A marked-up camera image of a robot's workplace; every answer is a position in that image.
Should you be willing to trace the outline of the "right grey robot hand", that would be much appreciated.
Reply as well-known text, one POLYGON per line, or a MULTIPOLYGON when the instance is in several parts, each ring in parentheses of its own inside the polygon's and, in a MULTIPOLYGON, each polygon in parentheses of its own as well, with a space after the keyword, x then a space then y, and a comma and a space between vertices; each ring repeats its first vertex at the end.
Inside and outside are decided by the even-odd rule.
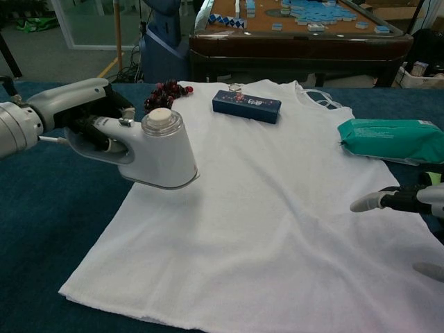
POLYGON ((387 207, 432 216, 443 225, 443 184, 385 187, 352 202, 350 211, 359 213, 387 207))

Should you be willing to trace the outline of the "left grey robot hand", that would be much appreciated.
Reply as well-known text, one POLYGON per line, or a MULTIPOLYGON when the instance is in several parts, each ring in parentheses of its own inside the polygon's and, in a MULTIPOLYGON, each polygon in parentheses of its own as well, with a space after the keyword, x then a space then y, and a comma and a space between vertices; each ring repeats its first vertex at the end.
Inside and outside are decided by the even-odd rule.
POLYGON ((104 78, 90 78, 40 92, 27 101, 46 131, 68 128, 102 151, 110 139, 93 126, 97 117, 133 119, 134 105, 113 90, 104 78))

